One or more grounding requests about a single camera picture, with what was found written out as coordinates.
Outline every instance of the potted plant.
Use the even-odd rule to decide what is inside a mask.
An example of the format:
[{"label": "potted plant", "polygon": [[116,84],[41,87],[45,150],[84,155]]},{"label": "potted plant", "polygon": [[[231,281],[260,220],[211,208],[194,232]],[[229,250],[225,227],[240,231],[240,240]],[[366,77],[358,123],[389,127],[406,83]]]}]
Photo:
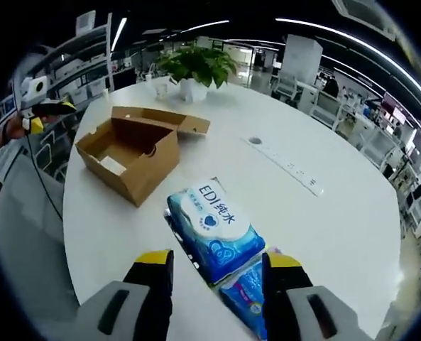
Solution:
[{"label": "potted plant", "polygon": [[197,46],[163,55],[157,65],[170,75],[172,83],[180,84],[180,95],[187,102],[205,99],[212,82],[218,89],[227,83],[230,72],[236,73],[236,61],[228,53]]}]

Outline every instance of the power outlet strip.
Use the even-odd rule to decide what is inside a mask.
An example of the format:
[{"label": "power outlet strip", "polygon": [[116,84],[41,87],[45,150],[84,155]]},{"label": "power outlet strip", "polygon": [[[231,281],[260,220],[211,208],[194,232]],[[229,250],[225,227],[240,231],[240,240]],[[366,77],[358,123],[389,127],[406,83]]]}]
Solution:
[{"label": "power outlet strip", "polygon": [[324,188],[319,184],[314,176],[303,170],[298,164],[292,162],[283,154],[275,151],[265,144],[258,137],[242,138],[249,146],[262,153],[276,165],[280,166],[284,171],[288,172],[294,179],[307,188],[312,194],[319,197],[324,193]]}]

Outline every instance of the blue wet wipes package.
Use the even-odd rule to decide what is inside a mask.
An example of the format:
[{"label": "blue wet wipes package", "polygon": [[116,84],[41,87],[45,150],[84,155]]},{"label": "blue wet wipes package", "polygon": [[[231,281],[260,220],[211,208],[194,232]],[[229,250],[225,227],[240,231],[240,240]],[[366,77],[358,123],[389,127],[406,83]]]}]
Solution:
[{"label": "blue wet wipes package", "polygon": [[219,289],[224,303],[261,340],[267,340],[267,331],[262,317],[262,262],[229,279]]},{"label": "blue wet wipes package", "polygon": [[208,283],[233,273],[266,246],[216,178],[171,195],[168,207],[174,230]]}]

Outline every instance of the white flower pot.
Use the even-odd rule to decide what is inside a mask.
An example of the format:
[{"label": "white flower pot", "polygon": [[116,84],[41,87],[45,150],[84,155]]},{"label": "white flower pot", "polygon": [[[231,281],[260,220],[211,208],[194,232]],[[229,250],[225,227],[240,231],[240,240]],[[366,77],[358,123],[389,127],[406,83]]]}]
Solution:
[{"label": "white flower pot", "polygon": [[187,103],[203,101],[208,90],[205,85],[196,82],[193,78],[180,81],[179,94]]}]

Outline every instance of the green leaves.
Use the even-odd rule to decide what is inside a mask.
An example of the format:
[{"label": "green leaves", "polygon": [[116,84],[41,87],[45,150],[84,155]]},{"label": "green leaves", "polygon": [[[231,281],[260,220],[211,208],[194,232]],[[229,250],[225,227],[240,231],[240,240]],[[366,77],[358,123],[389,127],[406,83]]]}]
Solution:
[{"label": "green leaves", "polygon": [[217,88],[227,82],[229,73],[236,73],[236,62],[229,54],[211,48],[182,48],[172,55],[164,55],[157,60],[159,68],[179,82],[194,78],[206,87],[215,82]]}]

